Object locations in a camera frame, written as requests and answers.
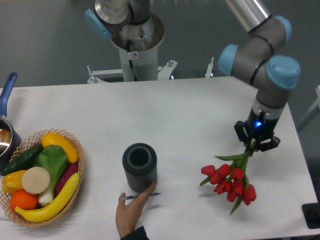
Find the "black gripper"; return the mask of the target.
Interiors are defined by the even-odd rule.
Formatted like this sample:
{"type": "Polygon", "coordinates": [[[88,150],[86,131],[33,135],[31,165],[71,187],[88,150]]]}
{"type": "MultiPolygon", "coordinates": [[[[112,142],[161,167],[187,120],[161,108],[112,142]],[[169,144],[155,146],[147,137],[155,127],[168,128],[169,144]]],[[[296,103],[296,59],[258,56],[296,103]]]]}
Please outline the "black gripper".
{"type": "Polygon", "coordinates": [[[277,148],[280,144],[280,139],[274,136],[274,129],[278,121],[279,118],[270,117],[268,112],[262,110],[256,113],[251,109],[247,120],[237,121],[234,129],[244,146],[249,146],[251,139],[264,140],[255,143],[254,151],[265,152],[277,148]]]}

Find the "silver blue-capped robot arm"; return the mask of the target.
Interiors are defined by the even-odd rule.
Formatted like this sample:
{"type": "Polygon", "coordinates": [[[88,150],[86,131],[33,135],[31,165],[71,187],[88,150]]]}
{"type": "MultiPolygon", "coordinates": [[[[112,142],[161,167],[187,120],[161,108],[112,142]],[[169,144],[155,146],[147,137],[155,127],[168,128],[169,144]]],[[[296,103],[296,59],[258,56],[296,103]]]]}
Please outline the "silver blue-capped robot arm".
{"type": "MultiPolygon", "coordinates": [[[[295,59],[276,54],[290,38],[292,26],[286,18],[273,16],[259,0],[229,0],[227,4],[250,38],[245,46],[228,45],[218,68],[257,89],[247,120],[238,121],[234,128],[247,150],[268,151],[280,143],[274,129],[301,73],[295,59]]],[[[84,17],[94,33],[117,47],[126,82],[170,76],[168,67],[158,69],[164,25],[151,13],[149,1],[97,0],[84,17]]]]}

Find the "person's bare hand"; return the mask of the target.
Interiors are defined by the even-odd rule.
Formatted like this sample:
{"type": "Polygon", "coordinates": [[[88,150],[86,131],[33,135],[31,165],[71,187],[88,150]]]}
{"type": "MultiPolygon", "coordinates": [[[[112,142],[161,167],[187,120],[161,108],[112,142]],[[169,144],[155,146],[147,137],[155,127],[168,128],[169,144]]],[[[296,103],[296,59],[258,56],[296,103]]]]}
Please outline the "person's bare hand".
{"type": "Polygon", "coordinates": [[[147,203],[151,193],[156,189],[157,184],[152,182],[150,186],[142,192],[137,198],[126,204],[123,198],[126,196],[122,192],[118,198],[118,205],[115,214],[115,223],[119,237],[123,239],[132,233],[141,217],[143,208],[147,203]]]}

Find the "dark sleeved forearm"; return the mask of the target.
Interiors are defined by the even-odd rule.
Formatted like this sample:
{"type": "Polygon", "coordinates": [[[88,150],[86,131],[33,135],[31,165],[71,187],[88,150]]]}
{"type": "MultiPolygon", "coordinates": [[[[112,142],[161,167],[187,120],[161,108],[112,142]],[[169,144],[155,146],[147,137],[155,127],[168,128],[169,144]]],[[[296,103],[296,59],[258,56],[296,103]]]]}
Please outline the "dark sleeved forearm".
{"type": "Polygon", "coordinates": [[[131,233],[120,238],[121,240],[149,240],[144,226],[140,226],[131,233]]]}

